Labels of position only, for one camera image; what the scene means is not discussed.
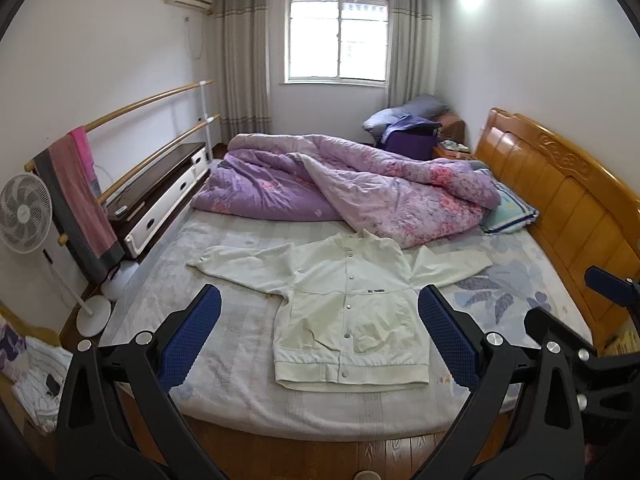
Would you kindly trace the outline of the white button-up jacket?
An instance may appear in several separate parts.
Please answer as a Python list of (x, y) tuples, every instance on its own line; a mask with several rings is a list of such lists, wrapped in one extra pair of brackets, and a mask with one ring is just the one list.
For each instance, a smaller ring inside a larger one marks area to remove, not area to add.
[(367, 231), (273, 248), (213, 246), (190, 265), (283, 301), (273, 325), (274, 378), (310, 392), (383, 392), (430, 381), (431, 338), (418, 296), (491, 265), (484, 252), (405, 252)]

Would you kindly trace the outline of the white folded cloth pile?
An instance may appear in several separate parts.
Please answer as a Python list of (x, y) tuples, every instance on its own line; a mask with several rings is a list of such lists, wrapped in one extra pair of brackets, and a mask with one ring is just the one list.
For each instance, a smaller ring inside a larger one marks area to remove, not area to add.
[(52, 434), (58, 422), (62, 392), (73, 355), (35, 337), (26, 337), (28, 370), (12, 392), (42, 434)]

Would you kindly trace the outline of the wooden headboard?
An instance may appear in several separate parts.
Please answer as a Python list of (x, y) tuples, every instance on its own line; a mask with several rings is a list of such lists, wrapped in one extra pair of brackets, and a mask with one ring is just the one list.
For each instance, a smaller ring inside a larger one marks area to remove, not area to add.
[(533, 120), (494, 107), (474, 156), (539, 211), (529, 233), (552, 263), (600, 352), (629, 314), (585, 285), (598, 266), (639, 277), (639, 196), (587, 152)]

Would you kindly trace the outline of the floral bed sheet mattress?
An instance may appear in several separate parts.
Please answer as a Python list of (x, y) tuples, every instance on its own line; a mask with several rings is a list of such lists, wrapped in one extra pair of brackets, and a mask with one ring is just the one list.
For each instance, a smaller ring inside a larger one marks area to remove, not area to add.
[(102, 344), (156, 330), (205, 285), (221, 315), (182, 385), (180, 410), (254, 434), (365, 441), (447, 429), (468, 397), (420, 320), (433, 284), (485, 332), (530, 346), (541, 308), (590, 330), (527, 232), (479, 229), (402, 249), (341, 222), (194, 212), (118, 300)]

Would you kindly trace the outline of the blue green pillow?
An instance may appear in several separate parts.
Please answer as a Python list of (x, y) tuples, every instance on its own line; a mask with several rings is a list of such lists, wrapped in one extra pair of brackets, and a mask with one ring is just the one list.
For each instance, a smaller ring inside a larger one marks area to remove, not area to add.
[(511, 234), (533, 224), (539, 216), (539, 211), (530, 206), (507, 185), (498, 181), (484, 162), (473, 160), (471, 164), (475, 172), (486, 174), (494, 181), (500, 196), (500, 204), (496, 209), (485, 214), (480, 228), (485, 234)]

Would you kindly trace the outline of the dark white tv cabinet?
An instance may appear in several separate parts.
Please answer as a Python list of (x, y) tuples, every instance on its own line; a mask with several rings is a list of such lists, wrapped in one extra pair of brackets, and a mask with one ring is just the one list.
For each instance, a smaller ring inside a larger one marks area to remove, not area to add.
[(146, 256), (208, 175), (205, 143), (183, 143), (124, 187), (107, 217), (127, 259)]

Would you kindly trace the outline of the white standing fan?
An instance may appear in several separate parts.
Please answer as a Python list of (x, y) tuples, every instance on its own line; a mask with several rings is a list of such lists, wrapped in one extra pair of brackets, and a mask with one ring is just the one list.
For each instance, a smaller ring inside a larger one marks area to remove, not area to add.
[(22, 172), (6, 181), (1, 190), (1, 240), (17, 254), (41, 252), (56, 284), (62, 285), (79, 307), (76, 328), (84, 338), (98, 336), (111, 317), (111, 303), (101, 295), (83, 300), (56, 270), (44, 248), (53, 224), (51, 195), (40, 177)]

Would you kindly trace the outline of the purple floral quilt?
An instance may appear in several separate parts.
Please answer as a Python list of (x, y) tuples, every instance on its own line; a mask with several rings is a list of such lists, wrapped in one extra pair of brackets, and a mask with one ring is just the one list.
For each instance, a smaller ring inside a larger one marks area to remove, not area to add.
[(501, 202), (466, 160), (421, 162), (334, 136), (239, 134), (193, 208), (250, 219), (342, 220), (402, 248), (478, 226)]

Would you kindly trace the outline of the wooden nightstand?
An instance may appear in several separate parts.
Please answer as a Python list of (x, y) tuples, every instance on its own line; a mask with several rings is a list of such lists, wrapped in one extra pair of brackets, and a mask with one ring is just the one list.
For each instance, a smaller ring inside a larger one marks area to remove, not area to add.
[(437, 133), (438, 143), (433, 148), (433, 158), (472, 159), (466, 145), (465, 122), (456, 114), (448, 112), (436, 118), (442, 126)]

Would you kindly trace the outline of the purple bag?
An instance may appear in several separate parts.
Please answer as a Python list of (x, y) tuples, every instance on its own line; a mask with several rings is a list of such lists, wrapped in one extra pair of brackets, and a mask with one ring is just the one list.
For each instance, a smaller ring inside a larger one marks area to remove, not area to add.
[(408, 114), (385, 129), (378, 146), (412, 159), (431, 160), (440, 128), (440, 122)]

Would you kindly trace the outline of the grey blue pillow pile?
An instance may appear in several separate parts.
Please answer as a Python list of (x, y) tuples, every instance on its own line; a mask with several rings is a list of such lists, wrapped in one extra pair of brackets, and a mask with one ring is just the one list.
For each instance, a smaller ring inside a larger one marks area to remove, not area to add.
[(366, 119), (362, 128), (371, 136), (380, 136), (386, 128), (407, 115), (426, 119), (435, 119), (447, 113), (449, 106), (431, 94), (424, 94), (408, 101), (401, 106), (384, 108)]

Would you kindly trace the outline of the right grey curtain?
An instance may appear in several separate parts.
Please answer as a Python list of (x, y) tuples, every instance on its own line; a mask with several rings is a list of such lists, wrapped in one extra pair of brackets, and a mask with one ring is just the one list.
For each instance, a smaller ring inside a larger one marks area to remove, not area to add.
[(433, 0), (390, 0), (387, 104), (398, 106), (428, 90)]

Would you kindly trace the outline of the grey curtain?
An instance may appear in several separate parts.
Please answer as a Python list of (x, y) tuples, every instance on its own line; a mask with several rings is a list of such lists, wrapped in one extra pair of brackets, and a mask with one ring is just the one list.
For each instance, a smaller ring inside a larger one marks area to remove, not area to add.
[(428, 90), (433, 0), (390, 0), (387, 104), (398, 106)]
[(270, 133), (268, 0), (214, 0), (213, 11), (221, 139)]

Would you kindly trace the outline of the window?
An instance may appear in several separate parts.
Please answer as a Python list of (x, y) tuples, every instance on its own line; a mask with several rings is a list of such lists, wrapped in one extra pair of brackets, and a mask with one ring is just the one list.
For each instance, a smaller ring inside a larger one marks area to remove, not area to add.
[(285, 31), (288, 82), (386, 81), (388, 0), (288, 0)]

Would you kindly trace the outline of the left grey curtain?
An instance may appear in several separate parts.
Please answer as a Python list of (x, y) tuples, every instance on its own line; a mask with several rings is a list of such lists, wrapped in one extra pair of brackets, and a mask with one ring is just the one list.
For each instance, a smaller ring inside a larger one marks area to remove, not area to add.
[(213, 11), (221, 139), (270, 133), (268, 0), (214, 0)]

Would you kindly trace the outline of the wooden rail rack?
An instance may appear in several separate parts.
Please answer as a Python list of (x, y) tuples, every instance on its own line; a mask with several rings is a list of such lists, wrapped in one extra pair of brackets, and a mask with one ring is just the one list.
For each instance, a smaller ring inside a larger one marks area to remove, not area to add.
[(140, 174), (141, 171), (148, 168), (155, 162), (158, 158), (162, 157), (163, 154), (170, 151), (175, 145), (181, 143), (183, 140), (186, 140), (188, 136), (193, 133), (198, 132), (201, 128), (206, 129), (206, 145), (210, 148), (210, 133), (209, 133), (209, 125), (214, 122), (218, 116), (209, 116), (207, 111), (207, 103), (206, 103), (206, 93), (205, 88), (210, 84), (213, 84), (213, 79), (203, 79), (193, 84), (185, 84), (184, 86), (169, 89), (157, 94), (154, 96), (148, 96), (145, 99), (130, 103), (126, 106), (119, 108), (118, 110), (113, 110), (111, 113), (103, 115), (99, 118), (96, 118), (93, 122), (88, 122), (82, 126), (85, 129), (85, 133), (87, 136), (90, 136), (91, 133), (95, 132), (101, 127), (114, 122), (114, 120), (119, 120), (122, 116), (127, 116), (131, 113), (137, 113), (138, 110), (145, 108), (146, 106), (154, 106), (156, 103), (166, 100), (173, 99), (175, 96), (179, 94), (183, 94), (184, 92), (189, 92), (191, 90), (198, 90), (201, 96), (201, 120), (199, 120), (193, 127), (186, 130), (183, 133), (178, 134), (178, 136), (173, 136), (171, 139), (168, 136), (164, 136), (166, 142), (162, 145), (158, 144), (158, 140), (155, 140), (157, 144), (154, 151), (150, 150), (150, 142), (151, 142), (151, 133), (158, 133), (157, 126), (151, 127), (150, 123), (150, 114), (148, 112), (144, 112), (139, 117), (135, 117), (134, 119), (127, 119), (122, 128), (116, 130), (115, 128), (110, 128), (111, 137), (105, 139), (109, 146), (114, 145), (114, 134), (121, 134), (123, 131), (132, 133), (135, 137), (135, 141), (131, 141), (128, 144), (123, 144), (120, 142), (118, 146), (120, 150), (117, 152), (117, 155), (125, 155), (130, 148), (135, 148), (136, 146), (140, 148), (146, 148), (145, 156), (140, 159), (134, 166), (129, 168), (126, 172), (124, 172), (118, 179), (114, 179), (112, 184), (108, 188), (104, 188), (103, 193), (99, 195), (96, 200), (101, 204), (105, 204), (114, 194), (116, 194), (124, 185), (126, 185), (129, 181), (131, 181), (135, 176)]

